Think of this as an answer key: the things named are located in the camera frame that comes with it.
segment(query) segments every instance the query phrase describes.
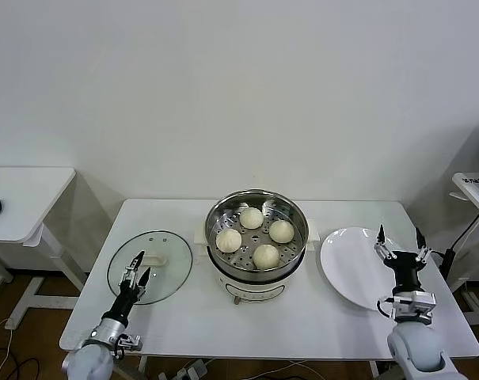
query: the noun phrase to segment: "black cable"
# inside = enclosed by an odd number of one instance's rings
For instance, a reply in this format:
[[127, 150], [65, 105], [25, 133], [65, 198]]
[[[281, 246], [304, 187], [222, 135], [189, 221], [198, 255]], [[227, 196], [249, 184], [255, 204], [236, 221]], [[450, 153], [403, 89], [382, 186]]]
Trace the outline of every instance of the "black cable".
[[[6, 348], [0, 348], [0, 351], [7, 351]], [[12, 353], [12, 350], [9, 350], [9, 356], [12, 358], [12, 360], [16, 363], [16, 368], [12, 371], [12, 373], [9, 375], [12, 376], [14, 372], [16, 373], [16, 380], [19, 380], [19, 364], [17, 362], [16, 356]]]
[[293, 378], [297, 378], [298, 380], [306, 380], [306, 378], [302, 376], [287, 376], [286, 378], [272, 378], [271, 376], [267, 376], [265, 374], [261, 375], [258, 378], [266, 378], [267, 380], [292, 380]]
[[19, 363], [19, 365], [16, 366], [16, 369], [13, 370], [12, 372], [10, 372], [9, 376], [7, 376], [5, 378], [5, 380], [9, 380], [10, 377], [14, 374], [14, 371], [17, 371], [17, 379], [19, 379], [19, 368], [21, 368], [21, 366], [23, 364], [26, 364], [28, 362], [30, 362], [31, 360], [33, 360], [35, 363], [36, 363], [36, 375], [35, 375], [35, 380], [37, 380], [39, 378], [39, 374], [40, 374], [40, 362], [37, 358], [28, 358], [26, 360], [23, 360], [22, 362]]
[[450, 250], [454, 250], [455, 248], [455, 245], [459, 243], [459, 241], [462, 239], [462, 237], [464, 235], [466, 235], [466, 232], [469, 231], [469, 229], [472, 227], [473, 224], [475, 224], [475, 222], [479, 219], [479, 213], [478, 215], [475, 217], [475, 219], [466, 227], [466, 229], [463, 231], [462, 234], [459, 235], [459, 237], [454, 241], [454, 244], [450, 247]]
[[387, 317], [387, 318], [390, 318], [390, 315], [387, 314], [385, 311], [382, 310], [382, 307], [380, 306], [380, 301], [377, 301], [376, 302], [376, 308], [378, 309], [378, 311], [380, 312], [380, 314], [384, 317]]
[[120, 334], [120, 336], [118, 336], [118, 339], [116, 339], [116, 342], [114, 343], [114, 357], [118, 360], [123, 360], [123, 358], [125, 357], [125, 349], [123, 348], [123, 346], [120, 346], [121, 356], [118, 355], [118, 344], [120, 343], [121, 338], [127, 339], [128, 335]]

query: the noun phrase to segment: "floor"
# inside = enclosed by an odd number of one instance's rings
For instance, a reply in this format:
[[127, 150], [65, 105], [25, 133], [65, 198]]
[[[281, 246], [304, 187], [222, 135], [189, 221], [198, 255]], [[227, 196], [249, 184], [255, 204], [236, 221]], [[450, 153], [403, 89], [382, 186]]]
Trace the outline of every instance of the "floor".
[[[28, 275], [16, 275], [11, 284], [5, 284], [0, 290], [0, 321], [10, 315], [17, 300], [31, 279]], [[479, 287], [470, 288], [479, 298]], [[78, 295], [73, 285], [63, 277], [48, 277], [40, 288], [42, 295]], [[456, 292], [456, 299], [463, 311], [467, 311], [462, 297]], [[39, 380], [64, 379], [61, 372], [61, 363], [66, 353], [59, 349], [59, 336], [63, 331], [69, 310], [29, 310], [17, 330], [13, 332], [11, 351], [20, 363], [23, 360], [36, 357], [40, 361]], [[479, 340], [479, 328], [473, 328]], [[10, 333], [0, 327], [0, 348], [5, 348], [10, 338]], [[6, 352], [0, 351], [0, 363]], [[128, 357], [127, 360], [135, 364], [138, 358]], [[150, 358], [146, 366], [148, 378], [156, 379], [160, 372], [165, 372], [171, 378], [176, 372], [188, 363], [185, 358]], [[454, 361], [456, 367], [469, 380], [479, 380], [479, 358], [460, 359]], [[258, 375], [265, 371], [272, 371], [289, 365], [289, 362], [274, 360], [228, 360], [217, 359], [209, 363], [207, 380], [240, 380]], [[305, 365], [318, 372], [325, 380], [362, 380], [371, 379], [371, 371], [367, 362], [306, 362]], [[0, 380], [15, 368], [12, 359], [6, 362], [0, 373]], [[307, 368], [293, 366], [275, 374], [273, 378], [286, 378], [300, 376], [307, 380], [318, 380], [319, 377]], [[26, 363], [20, 369], [20, 380], [36, 378], [36, 363]], [[112, 379], [119, 380], [120, 376], [114, 374]]]

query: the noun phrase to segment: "small white table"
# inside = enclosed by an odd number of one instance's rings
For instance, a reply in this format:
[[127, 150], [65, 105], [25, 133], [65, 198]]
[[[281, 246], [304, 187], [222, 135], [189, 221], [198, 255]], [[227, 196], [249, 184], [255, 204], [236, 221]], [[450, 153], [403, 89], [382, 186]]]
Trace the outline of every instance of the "small white table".
[[[44, 218], [75, 176], [73, 168], [0, 168], [0, 243], [25, 246], [47, 245], [55, 266], [81, 290], [85, 273], [44, 225]], [[16, 329], [29, 307], [72, 309], [77, 297], [36, 295], [43, 278], [33, 278], [6, 323], [6, 329]], [[12, 281], [12, 275], [0, 264], [1, 282]]]
[[[479, 210], [479, 173], [456, 173], [452, 181]], [[455, 291], [479, 269], [479, 245], [472, 254], [456, 257], [448, 277], [450, 288]], [[479, 325], [479, 299], [472, 291], [463, 291], [462, 297], [472, 311], [464, 313], [470, 325]]]
[[[107, 269], [116, 250], [149, 230], [169, 230], [190, 244], [194, 265], [186, 283], [169, 298], [135, 306], [127, 331], [143, 337], [140, 355], [215, 358], [387, 360], [386, 338], [394, 322], [342, 298], [317, 269], [316, 251], [306, 254], [287, 289], [277, 298], [234, 305], [215, 282], [211, 262], [194, 233], [215, 203], [212, 200], [129, 199], [89, 275], [60, 338], [72, 350], [89, 335], [114, 295]], [[346, 226], [378, 229], [404, 249], [416, 249], [415, 228], [396, 202], [297, 202], [321, 238]], [[424, 289], [436, 295], [432, 327], [451, 357], [479, 355], [479, 344], [432, 260], [420, 273]]]

